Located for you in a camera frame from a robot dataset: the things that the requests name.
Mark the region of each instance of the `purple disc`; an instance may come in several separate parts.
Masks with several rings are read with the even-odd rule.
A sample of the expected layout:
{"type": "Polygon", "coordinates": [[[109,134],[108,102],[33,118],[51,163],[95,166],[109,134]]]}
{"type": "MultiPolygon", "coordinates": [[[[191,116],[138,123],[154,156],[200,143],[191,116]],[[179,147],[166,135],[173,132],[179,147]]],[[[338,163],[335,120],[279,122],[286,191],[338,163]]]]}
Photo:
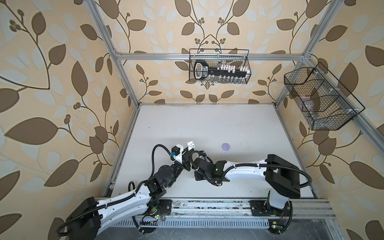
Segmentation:
{"type": "Polygon", "coordinates": [[[223,150],[225,151],[228,151],[230,149],[230,146],[228,143],[223,143],[223,145],[221,146],[223,148],[223,150]]]}

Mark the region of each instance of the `white tabletop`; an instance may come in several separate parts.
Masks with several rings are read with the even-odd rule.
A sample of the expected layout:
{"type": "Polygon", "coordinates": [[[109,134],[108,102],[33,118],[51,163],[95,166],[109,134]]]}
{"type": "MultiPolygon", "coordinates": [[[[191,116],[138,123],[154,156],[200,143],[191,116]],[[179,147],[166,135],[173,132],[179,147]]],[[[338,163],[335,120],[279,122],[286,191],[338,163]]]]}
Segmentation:
{"type": "MultiPolygon", "coordinates": [[[[151,174],[151,153],[156,144],[169,150],[176,144],[187,147],[193,141],[196,150],[204,150],[217,161],[255,162],[268,154],[300,164],[272,105],[143,105],[124,155],[112,197],[128,191],[128,183],[137,185],[151,174]],[[222,144],[230,150],[224,151],[222,144]]],[[[155,152],[155,173],[162,165],[171,165],[160,147],[155,152]]],[[[300,176],[300,183],[306,181],[300,176]]],[[[194,172],[183,170],[164,197],[259,198],[267,197],[272,187],[265,181],[237,180],[220,187],[207,181],[195,181],[194,172]]],[[[310,187],[301,189],[301,197],[313,197],[310,187]]]]}

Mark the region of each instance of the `black wire basket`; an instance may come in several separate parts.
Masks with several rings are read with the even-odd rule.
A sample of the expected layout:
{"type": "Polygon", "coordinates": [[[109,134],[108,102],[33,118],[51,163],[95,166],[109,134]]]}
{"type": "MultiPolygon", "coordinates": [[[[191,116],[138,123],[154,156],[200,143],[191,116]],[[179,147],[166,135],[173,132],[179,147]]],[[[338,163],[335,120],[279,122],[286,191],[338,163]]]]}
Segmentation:
{"type": "Polygon", "coordinates": [[[252,74],[248,53],[249,50],[243,49],[218,51],[218,49],[191,48],[189,81],[247,84],[252,74]]]}
{"type": "Polygon", "coordinates": [[[285,74],[284,85],[290,92],[290,97],[299,106],[311,130],[339,130],[365,109],[322,63],[318,63],[314,68],[299,68],[285,74]],[[337,80],[337,86],[334,87],[328,82],[324,77],[326,73],[337,80]]]}

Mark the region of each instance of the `gray floor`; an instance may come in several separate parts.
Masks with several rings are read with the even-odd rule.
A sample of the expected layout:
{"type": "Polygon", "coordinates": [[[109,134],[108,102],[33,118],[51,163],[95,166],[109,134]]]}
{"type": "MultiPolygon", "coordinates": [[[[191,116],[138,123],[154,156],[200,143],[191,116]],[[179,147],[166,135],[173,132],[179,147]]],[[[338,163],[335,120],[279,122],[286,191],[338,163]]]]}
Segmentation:
{"type": "Polygon", "coordinates": [[[325,223],[300,220],[291,222],[287,231],[275,236],[264,229],[159,228],[141,235],[132,227],[111,227],[96,240],[332,240],[325,223]]]}

